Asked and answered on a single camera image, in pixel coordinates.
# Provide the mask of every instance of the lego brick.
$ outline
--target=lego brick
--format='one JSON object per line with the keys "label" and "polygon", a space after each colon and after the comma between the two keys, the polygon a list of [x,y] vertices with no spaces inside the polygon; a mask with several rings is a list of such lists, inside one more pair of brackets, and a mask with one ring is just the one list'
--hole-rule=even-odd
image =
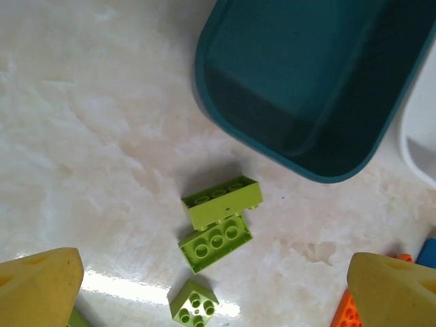
{"label": "lego brick", "polygon": [[83,318],[76,308],[73,308],[67,327],[91,327],[91,325]]}
{"label": "lego brick", "polygon": [[[414,261],[412,256],[406,253],[400,254],[398,259],[406,262]],[[344,292],[330,327],[363,327],[353,296],[349,290]]]}
{"label": "lego brick", "polygon": [[214,223],[203,232],[195,232],[178,246],[194,274],[225,257],[252,239],[242,215],[228,217]]}
{"label": "lego brick", "polygon": [[254,209],[262,202],[259,183],[240,176],[224,184],[201,191],[182,199],[195,230],[227,217]]}
{"label": "lego brick", "polygon": [[189,279],[170,303],[171,316],[186,327],[203,327],[218,305],[211,290]]}
{"label": "lego brick", "polygon": [[416,263],[436,269],[436,239],[429,238],[425,241]]}
{"label": "lego brick", "polygon": [[372,253],[356,253],[349,290],[366,327],[433,327],[436,270]]}
{"label": "lego brick", "polygon": [[0,326],[66,326],[83,278],[77,249],[0,264]]}

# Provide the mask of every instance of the teal plastic bin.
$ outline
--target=teal plastic bin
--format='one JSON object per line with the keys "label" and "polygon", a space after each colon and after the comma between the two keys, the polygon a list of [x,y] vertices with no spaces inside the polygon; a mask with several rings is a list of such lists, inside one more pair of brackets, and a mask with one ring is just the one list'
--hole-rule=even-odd
{"label": "teal plastic bin", "polygon": [[368,163],[435,34],[436,0],[218,0],[198,42],[203,109],[289,169]]}

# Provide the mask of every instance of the marble floor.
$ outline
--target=marble floor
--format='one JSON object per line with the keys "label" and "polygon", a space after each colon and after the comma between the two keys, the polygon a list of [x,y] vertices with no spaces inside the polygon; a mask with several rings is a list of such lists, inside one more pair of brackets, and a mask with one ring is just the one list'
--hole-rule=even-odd
{"label": "marble floor", "polygon": [[213,0],[0,1],[0,262],[77,247],[94,326],[177,326],[191,272],[180,197],[243,173],[254,239],[194,277],[209,326],[328,327],[357,251],[416,255],[436,193],[371,162],[305,180],[213,125],[191,91]]}

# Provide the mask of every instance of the orange lego brick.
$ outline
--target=orange lego brick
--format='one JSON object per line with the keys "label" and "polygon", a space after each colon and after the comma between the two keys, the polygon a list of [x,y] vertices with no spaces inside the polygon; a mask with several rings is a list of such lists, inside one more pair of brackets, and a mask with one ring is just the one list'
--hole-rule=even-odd
{"label": "orange lego brick", "polygon": [[[406,253],[400,254],[397,259],[414,262],[411,255]],[[342,300],[339,303],[330,327],[363,327],[357,308],[354,305],[353,296],[349,290],[346,290],[342,295]]]}

